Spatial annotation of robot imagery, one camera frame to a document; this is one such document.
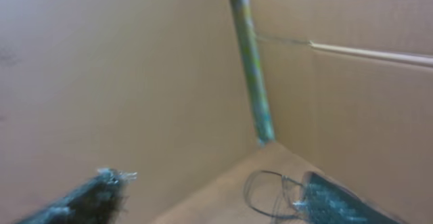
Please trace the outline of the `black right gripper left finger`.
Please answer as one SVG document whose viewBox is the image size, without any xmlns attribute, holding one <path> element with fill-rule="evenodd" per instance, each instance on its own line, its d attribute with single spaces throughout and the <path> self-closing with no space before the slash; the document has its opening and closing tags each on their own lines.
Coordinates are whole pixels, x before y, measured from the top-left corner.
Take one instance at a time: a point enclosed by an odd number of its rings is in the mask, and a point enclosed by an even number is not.
<svg viewBox="0 0 433 224">
<path fill-rule="evenodd" d="M 43 208 L 15 221 L 16 224 L 111 224 L 127 199 L 124 191 L 137 173 L 102 168 L 84 184 Z"/>
</svg>

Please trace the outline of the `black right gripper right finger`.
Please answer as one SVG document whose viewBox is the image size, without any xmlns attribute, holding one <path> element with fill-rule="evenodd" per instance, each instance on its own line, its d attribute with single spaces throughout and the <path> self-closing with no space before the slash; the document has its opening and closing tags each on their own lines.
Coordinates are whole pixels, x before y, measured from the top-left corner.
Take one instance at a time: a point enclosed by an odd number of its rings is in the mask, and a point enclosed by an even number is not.
<svg viewBox="0 0 433 224">
<path fill-rule="evenodd" d="M 399 217 L 370 204 L 322 174 L 304 175 L 301 197 L 294 203 L 308 223 L 404 224 Z"/>
</svg>

